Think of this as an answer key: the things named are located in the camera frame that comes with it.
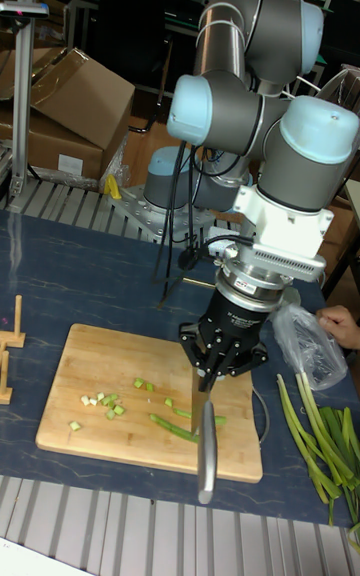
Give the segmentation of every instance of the wooden stand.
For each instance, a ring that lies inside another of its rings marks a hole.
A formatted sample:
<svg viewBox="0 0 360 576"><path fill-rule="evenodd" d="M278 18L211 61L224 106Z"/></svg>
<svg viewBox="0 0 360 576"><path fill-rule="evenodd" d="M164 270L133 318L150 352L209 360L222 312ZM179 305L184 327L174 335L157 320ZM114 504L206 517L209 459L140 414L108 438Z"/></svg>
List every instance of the wooden stand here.
<svg viewBox="0 0 360 576"><path fill-rule="evenodd" d="M0 405L9 405L12 388L7 387L7 375L9 369L9 352L2 352L0 368Z"/></svg>
<svg viewBox="0 0 360 576"><path fill-rule="evenodd" d="M5 341L7 347L24 347L26 334L20 332L22 296L15 297L14 331L0 331L0 344Z"/></svg>

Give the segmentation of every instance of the blue table surface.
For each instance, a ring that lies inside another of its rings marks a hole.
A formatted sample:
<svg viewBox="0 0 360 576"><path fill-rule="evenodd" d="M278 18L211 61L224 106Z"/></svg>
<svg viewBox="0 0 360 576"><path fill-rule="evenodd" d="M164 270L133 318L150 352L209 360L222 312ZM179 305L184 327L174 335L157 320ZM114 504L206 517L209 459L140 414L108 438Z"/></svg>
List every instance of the blue table surface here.
<svg viewBox="0 0 360 576"><path fill-rule="evenodd" d="M24 349L11 349L10 406L0 406L0 474L96 490L197 504L196 476L91 460L40 450L35 435L70 326L85 323L177 340L180 322L195 322L211 290L183 283L162 310L161 286L151 283L158 246L92 230L0 212L0 325L13 325L14 296L23 295ZM202 263L194 276L212 281L214 267ZM298 283L310 311L324 305L316 284ZM212 507L265 516L326 523L319 500L282 413L276 373L282 373L297 410L293 372L285 365L267 322L262 340L269 362L254 370L253 382L271 418L262 447L264 476L256 485L218 480ZM360 403L350 375L316 394L319 404L348 405L357 430ZM264 415L254 398L258 431ZM335 504L335 524L349 525L346 504Z"/></svg>

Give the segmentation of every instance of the knife blade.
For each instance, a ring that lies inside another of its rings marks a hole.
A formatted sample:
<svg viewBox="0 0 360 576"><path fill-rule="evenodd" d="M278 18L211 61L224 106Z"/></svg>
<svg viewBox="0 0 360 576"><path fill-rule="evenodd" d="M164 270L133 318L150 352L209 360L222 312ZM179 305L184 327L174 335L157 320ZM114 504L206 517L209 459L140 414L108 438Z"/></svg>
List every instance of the knife blade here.
<svg viewBox="0 0 360 576"><path fill-rule="evenodd" d="M192 410L191 410L191 433L195 436L200 427L200 420L203 407L209 397L207 391L199 391L199 383L201 377L199 376L196 367L192 368Z"/></svg>

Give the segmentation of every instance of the metal pole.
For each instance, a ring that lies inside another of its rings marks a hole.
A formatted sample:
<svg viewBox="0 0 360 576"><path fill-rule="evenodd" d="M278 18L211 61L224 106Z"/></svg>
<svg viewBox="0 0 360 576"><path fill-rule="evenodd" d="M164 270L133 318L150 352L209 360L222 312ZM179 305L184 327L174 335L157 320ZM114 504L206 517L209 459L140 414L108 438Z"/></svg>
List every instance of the metal pole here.
<svg viewBox="0 0 360 576"><path fill-rule="evenodd" d="M18 0L20 4L35 3L35 1ZM35 23L32 18L30 23L21 29L16 36L11 196L17 196L21 193L27 178L34 29Z"/></svg>

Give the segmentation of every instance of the yellow object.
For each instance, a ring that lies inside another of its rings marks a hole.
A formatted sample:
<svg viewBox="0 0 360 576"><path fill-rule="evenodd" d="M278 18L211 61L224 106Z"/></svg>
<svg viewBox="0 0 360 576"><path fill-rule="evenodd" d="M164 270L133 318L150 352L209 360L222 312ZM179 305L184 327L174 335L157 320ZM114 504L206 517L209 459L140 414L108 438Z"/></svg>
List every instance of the yellow object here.
<svg viewBox="0 0 360 576"><path fill-rule="evenodd" d="M105 181L104 194L110 194L111 198L114 198L114 200L121 200L122 198L113 174L109 174Z"/></svg>

